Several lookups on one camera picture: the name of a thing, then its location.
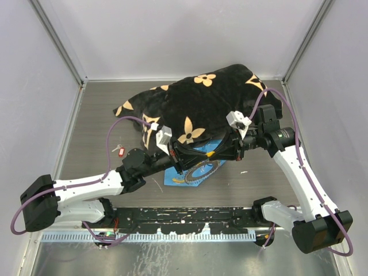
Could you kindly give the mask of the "large metal keyring with rings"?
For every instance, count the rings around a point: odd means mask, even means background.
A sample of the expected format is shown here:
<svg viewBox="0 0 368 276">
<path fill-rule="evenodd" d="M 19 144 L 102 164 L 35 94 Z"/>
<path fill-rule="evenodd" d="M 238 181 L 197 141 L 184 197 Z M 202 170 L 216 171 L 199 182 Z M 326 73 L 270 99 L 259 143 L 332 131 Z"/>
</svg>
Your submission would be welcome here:
<svg viewBox="0 0 368 276">
<path fill-rule="evenodd" d="M 220 167 L 221 162 L 219 160 L 205 160 L 200 162 L 187 170 L 185 174 L 185 182 L 188 185 L 199 185 L 214 174 Z"/>
</svg>

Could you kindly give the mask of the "red key tag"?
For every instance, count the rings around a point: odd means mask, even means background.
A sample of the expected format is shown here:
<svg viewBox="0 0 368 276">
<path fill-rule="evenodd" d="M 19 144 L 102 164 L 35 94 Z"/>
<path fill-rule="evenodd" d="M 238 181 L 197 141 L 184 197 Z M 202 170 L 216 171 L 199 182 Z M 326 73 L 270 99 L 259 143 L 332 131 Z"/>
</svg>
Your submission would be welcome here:
<svg viewBox="0 0 368 276">
<path fill-rule="evenodd" d="M 112 149 L 112 152 L 114 152 L 119 158 L 122 158 L 125 154 L 125 148 L 121 144 L 118 144 Z"/>
</svg>

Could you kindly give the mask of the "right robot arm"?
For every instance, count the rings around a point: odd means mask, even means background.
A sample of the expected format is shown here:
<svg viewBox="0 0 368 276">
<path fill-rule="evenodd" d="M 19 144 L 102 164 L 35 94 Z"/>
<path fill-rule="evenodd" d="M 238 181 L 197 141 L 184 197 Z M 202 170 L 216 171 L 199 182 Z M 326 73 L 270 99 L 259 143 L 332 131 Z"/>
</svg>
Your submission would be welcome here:
<svg viewBox="0 0 368 276">
<path fill-rule="evenodd" d="M 247 150 L 263 148 L 281 168 L 300 204 L 300 211 L 283 205 L 274 197 L 254 201 L 252 219 L 260 227 L 274 223 L 289 231 L 305 254 L 342 241 L 350 242 L 347 232 L 353 222 L 349 211 L 341 211 L 327 196 L 313 173 L 302 148 L 298 132 L 291 127 L 281 128 L 272 105 L 255 112 L 256 129 L 251 120 L 239 111 L 226 116 L 230 126 L 218 147 L 208 155 L 210 160 L 236 160 Z"/>
</svg>

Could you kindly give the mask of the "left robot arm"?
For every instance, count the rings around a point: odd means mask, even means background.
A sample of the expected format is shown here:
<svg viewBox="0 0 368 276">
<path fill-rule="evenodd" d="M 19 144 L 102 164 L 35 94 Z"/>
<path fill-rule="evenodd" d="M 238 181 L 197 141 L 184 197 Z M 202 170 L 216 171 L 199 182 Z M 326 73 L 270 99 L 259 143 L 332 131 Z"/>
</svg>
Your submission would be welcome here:
<svg viewBox="0 0 368 276">
<path fill-rule="evenodd" d="M 37 232 L 64 221 L 85 221 L 108 228 L 115 214 L 102 197 L 132 193 L 145 185 L 147 176 L 172 167 L 181 173 L 209 157 L 173 141 L 153 155 L 134 148 L 121 166 L 101 175 L 72 180 L 53 180 L 49 174 L 39 176 L 20 196 L 25 230 Z"/>
</svg>

